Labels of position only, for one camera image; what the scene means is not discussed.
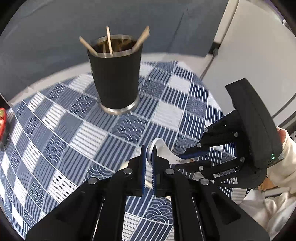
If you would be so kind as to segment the person right hand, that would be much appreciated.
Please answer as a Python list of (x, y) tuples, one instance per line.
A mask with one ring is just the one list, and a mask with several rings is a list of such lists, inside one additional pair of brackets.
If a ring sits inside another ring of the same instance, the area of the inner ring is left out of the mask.
[(276, 129), (277, 129), (277, 133), (280, 137), (281, 143), (284, 144), (284, 142), (288, 136), (288, 132), (285, 129), (280, 128), (279, 126), (277, 126)]

